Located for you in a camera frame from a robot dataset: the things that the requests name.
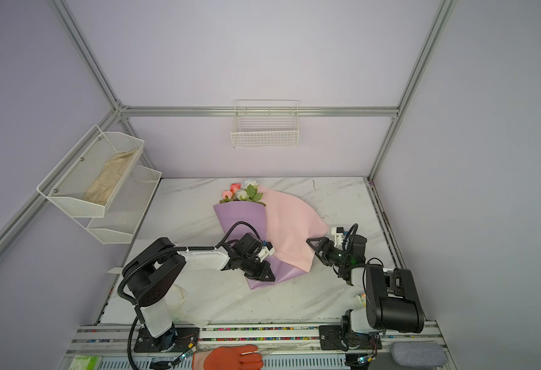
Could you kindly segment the pink purple wrapping paper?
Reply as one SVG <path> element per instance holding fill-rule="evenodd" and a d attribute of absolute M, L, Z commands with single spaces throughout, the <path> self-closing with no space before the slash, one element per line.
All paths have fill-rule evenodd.
<path fill-rule="evenodd" d="M 227 232 L 238 221 L 244 221 L 273 246 L 275 252 L 269 261 L 275 280 L 258 282 L 247 279 L 251 290 L 278 285 L 309 273 L 315 253 L 307 240 L 324 237 L 329 232 L 329 226 L 303 200 L 265 187 L 258 190 L 262 193 L 261 204 L 232 200 L 214 205 L 223 231 Z"/>

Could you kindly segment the cream fake rose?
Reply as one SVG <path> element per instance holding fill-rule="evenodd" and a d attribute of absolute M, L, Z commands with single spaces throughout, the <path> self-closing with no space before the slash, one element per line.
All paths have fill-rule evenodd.
<path fill-rule="evenodd" d="M 250 200 L 250 196 L 248 192 L 244 189 L 239 189 L 234 193 L 235 200 L 239 201 L 248 201 Z"/>

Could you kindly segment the light pink fake rose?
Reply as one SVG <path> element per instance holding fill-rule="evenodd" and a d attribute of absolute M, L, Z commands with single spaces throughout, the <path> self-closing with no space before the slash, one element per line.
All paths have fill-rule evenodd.
<path fill-rule="evenodd" d="M 221 203 L 227 203 L 234 200 L 234 193 L 232 191 L 224 191 L 222 194 Z"/>

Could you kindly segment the white fake rose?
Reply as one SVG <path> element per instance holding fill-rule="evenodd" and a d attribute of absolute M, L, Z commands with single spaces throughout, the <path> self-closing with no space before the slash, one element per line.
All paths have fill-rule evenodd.
<path fill-rule="evenodd" d="M 245 196 L 244 196 L 245 201 L 262 204 L 263 206 L 266 206 L 266 204 L 262 201 L 264 194 L 258 190 L 258 182 L 256 182 L 256 180 L 244 181 L 244 183 L 242 183 L 242 190 L 245 192 Z"/>

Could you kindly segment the deep pink fake rose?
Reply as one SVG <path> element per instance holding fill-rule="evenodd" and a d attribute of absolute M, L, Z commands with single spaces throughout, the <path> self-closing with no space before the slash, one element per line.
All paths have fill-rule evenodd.
<path fill-rule="evenodd" d="M 235 194 L 241 188 L 242 188 L 242 185 L 240 183 L 232 183 L 232 185 L 230 185 L 230 191 L 232 192 L 232 194 Z"/>

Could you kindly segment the cream ribbon roll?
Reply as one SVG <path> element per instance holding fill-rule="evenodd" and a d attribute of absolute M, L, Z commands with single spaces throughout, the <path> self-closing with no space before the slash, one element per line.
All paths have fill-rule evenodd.
<path fill-rule="evenodd" d="M 167 304 L 167 312 L 173 322 L 190 324 L 200 328 L 209 325 L 208 320 L 198 318 L 184 307 L 185 302 L 187 301 L 187 292 L 183 288 L 172 285 L 165 296 L 165 301 Z"/>

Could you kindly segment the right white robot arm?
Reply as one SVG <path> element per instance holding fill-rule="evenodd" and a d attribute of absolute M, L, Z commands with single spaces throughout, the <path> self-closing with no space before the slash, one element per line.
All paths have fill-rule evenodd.
<path fill-rule="evenodd" d="M 425 326 L 412 272 L 386 268 L 378 257 L 368 258 L 368 239 L 358 234 L 358 225 L 349 230 L 335 228 L 332 239 L 306 240 L 316 258 L 351 287 L 361 288 L 361 308 L 349 309 L 341 316 L 334 334 L 321 330 L 321 340 L 342 351 L 370 345 L 378 348 L 379 335 L 386 331 L 419 334 Z"/>

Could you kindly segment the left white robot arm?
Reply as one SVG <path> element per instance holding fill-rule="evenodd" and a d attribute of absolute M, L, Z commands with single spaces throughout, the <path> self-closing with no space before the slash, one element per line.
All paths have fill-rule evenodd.
<path fill-rule="evenodd" d="M 127 360 L 136 369 L 133 346 L 144 345 L 149 352 L 181 354 L 172 361 L 157 361 L 151 369 L 174 369 L 190 359 L 193 369 L 261 369 L 263 357 L 255 345 L 220 347 L 198 351 L 194 337 L 183 338 L 173 323 L 166 296 L 184 270 L 243 271 L 247 279 L 274 282 L 269 257 L 275 252 L 249 223 L 248 232 L 238 239 L 228 231 L 214 246 L 181 247 L 161 237 L 122 269 L 117 294 L 129 302 L 135 318 L 127 339 Z"/>

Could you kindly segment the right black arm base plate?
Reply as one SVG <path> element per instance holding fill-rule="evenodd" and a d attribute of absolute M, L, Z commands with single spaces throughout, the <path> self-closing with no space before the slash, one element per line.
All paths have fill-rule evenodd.
<path fill-rule="evenodd" d="M 378 332 L 359 334 L 352 331 L 351 311 L 347 311 L 338 325 L 321 325 L 318 328 L 321 349 L 339 350 L 379 350 L 382 348 Z"/>

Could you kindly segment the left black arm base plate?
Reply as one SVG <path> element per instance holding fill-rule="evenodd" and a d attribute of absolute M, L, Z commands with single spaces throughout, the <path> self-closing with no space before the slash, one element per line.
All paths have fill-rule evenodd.
<path fill-rule="evenodd" d="M 195 347 L 201 330 L 198 327 L 172 327 L 162 336 L 153 337 L 147 328 L 141 328 L 133 347 L 135 353 L 171 352 L 182 353 Z"/>

